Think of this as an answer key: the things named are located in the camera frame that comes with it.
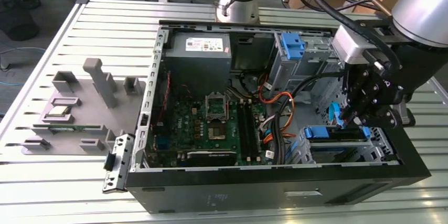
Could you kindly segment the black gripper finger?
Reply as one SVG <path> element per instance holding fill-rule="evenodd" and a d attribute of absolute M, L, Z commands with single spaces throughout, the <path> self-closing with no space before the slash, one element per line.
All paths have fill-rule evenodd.
<path fill-rule="evenodd" d="M 416 119 L 405 104 L 395 104 L 371 106 L 355 116 L 353 122 L 365 127 L 395 129 L 415 126 Z"/>
<path fill-rule="evenodd" d="M 377 117 L 372 112 L 375 108 L 373 99 L 379 92 L 379 85 L 375 79 L 376 72 L 371 65 L 344 65 L 343 93 L 345 94 L 345 106 L 340 119 L 344 126 L 349 125 L 355 118 L 359 118 L 360 125 L 380 127 Z"/>

